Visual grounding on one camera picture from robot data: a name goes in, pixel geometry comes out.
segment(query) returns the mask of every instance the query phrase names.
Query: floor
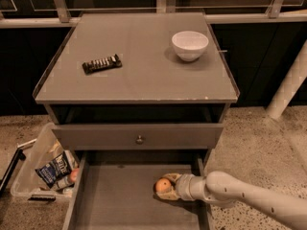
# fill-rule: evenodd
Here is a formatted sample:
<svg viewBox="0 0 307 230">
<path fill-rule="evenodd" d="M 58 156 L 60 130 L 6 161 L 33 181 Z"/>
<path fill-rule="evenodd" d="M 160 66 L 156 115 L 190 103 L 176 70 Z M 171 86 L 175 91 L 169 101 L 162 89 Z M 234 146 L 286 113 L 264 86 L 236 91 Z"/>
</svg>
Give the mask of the floor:
<svg viewBox="0 0 307 230">
<path fill-rule="evenodd" d="M 48 122 L 48 116 L 0 117 L 0 178 L 16 145 L 36 138 Z M 306 144 L 307 106 L 288 107 L 277 121 L 263 107 L 231 108 L 205 170 L 223 171 L 247 183 L 307 199 Z M 1 230 L 61 229 L 66 202 L 13 197 L 12 182 L 13 178 L 0 198 Z M 217 230 L 288 229 L 241 202 L 230 209 L 212 206 L 212 214 Z"/>
</svg>

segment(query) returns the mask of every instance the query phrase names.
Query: gray tabletop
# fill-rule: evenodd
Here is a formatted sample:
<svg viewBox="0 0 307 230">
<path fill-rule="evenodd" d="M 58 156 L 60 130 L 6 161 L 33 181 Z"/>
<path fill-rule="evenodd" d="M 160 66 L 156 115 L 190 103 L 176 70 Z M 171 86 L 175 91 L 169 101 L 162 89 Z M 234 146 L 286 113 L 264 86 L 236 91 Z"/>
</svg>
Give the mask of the gray tabletop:
<svg viewBox="0 0 307 230">
<path fill-rule="evenodd" d="M 180 31 L 207 35 L 196 61 L 175 54 Z M 85 61 L 117 54 L 118 69 L 87 76 Z M 235 103 L 236 86 L 199 12 L 84 14 L 36 101 L 39 104 Z"/>
</svg>

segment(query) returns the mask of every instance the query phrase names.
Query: bowl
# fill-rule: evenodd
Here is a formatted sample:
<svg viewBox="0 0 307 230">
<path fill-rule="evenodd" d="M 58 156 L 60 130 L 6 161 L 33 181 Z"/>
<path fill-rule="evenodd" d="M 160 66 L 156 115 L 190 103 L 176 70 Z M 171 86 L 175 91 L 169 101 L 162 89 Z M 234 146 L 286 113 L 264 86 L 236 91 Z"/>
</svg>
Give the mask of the bowl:
<svg viewBox="0 0 307 230">
<path fill-rule="evenodd" d="M 172 37 L 174 51 L 184 61 L 199 58 L 205 52 L 208 44 L 208 37 L 193 31 L 180 32 Z"/>
</svg>

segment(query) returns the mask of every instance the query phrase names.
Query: drawer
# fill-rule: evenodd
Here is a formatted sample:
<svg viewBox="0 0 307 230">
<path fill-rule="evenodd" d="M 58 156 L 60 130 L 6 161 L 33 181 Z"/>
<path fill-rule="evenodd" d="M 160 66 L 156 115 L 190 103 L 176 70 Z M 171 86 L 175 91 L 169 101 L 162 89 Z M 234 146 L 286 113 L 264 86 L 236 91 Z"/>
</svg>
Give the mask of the drawer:
<svg viewBox="0 0 307 230">
<path fill-rule="evenodd" d="M 86 151 L 63 230 L 207 230 L 210 206 L 164 201 L 154 195 L 164 173 L 203 173 L 192 151 Z"/>
<path fill-rule="evenodd" d="M 53 132 L 67 150 L 214 148 L 223 124 L 61 125 Z"/>
</svg>

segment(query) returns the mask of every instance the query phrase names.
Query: silver knob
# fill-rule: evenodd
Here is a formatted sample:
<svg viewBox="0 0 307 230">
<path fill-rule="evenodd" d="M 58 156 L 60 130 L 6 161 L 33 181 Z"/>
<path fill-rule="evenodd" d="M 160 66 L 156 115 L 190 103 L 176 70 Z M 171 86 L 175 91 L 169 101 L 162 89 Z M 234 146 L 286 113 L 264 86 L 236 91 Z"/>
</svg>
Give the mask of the silver knob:
<svg viewBox="0 0 307 230">
<path fill-rule="evenodd" d="M 138 145 L 142 145 L 144 143 L 144 138 L 142 137 L 142 135 L 138 135 L 135 142 Z"/>
</svg>

